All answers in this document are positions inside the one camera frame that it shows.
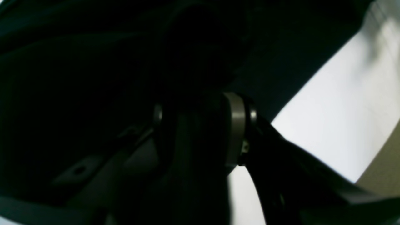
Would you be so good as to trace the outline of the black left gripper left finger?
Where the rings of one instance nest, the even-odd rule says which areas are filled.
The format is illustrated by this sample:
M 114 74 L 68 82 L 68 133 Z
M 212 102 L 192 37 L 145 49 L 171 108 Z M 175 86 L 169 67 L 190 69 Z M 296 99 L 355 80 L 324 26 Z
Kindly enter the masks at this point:
M 159 125 L 134 127 L 90 153 L 24 149 L 1 164 L 1 217 L 26 225 L 147 225 L 164 219 Z

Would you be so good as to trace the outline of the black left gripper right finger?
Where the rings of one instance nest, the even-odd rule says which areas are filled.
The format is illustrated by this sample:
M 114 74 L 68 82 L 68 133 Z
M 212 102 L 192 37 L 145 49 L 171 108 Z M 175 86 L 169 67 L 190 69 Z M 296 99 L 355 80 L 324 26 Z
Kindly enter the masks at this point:
M 399 198 L 381 197 L 351 183 L 286 140 L 253 101 L 224 93 L 226 166 L 244 166 L 267 225 L 398 225 Z

